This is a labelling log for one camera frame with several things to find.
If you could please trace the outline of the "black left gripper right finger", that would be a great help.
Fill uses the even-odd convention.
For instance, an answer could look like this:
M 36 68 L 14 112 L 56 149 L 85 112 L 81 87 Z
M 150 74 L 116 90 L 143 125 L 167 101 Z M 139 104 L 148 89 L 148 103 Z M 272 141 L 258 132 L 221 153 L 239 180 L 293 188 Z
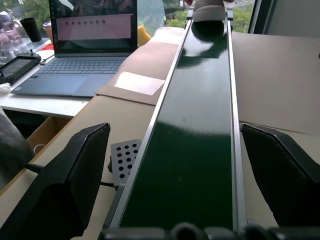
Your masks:
M 320 165 L 289 135 L 243 123 L 255 182 L 280 227 L 320 225 Z

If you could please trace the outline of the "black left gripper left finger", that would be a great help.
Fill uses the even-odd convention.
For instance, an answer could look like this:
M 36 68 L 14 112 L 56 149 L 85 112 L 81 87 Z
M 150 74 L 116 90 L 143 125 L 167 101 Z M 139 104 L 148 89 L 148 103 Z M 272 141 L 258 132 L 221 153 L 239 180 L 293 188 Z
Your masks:
M 37 176 L 0 228 L 2 240 L 70 240 L 89 225 L 100 188 L 110 124 L 74 134 Z

